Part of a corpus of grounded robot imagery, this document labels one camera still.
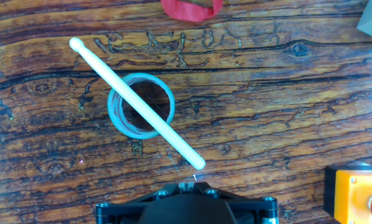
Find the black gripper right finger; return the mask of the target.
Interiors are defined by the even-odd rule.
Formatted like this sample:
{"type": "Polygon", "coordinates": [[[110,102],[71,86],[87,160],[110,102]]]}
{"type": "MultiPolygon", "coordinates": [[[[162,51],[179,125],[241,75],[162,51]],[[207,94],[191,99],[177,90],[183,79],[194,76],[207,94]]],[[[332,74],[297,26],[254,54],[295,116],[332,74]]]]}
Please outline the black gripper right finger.
{"type": "Polygon", "coordinates": [[[238,223],[247,223],[249,214],[257,224],[278,224],[278,201],[273,196],[248,198],[210,186],[207,182],[196,182],[193,192],[226,202],[238,223]]]}

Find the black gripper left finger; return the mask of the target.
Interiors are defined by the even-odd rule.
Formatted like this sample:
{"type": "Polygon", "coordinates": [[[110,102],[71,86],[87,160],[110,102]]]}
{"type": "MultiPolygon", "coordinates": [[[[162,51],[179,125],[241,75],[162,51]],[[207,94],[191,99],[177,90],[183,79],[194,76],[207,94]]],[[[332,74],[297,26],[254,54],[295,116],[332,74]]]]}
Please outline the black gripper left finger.
{"type": "Polygon", "coordinates": [[[120,223],[120,219],[127,215],[141,215],[151,202],[170,196],[178,195],[184,191],[184,184],[165,184],[163,188],[138,197],[126,203],[100,202],[95,206],[95,223],[120,223]]]}

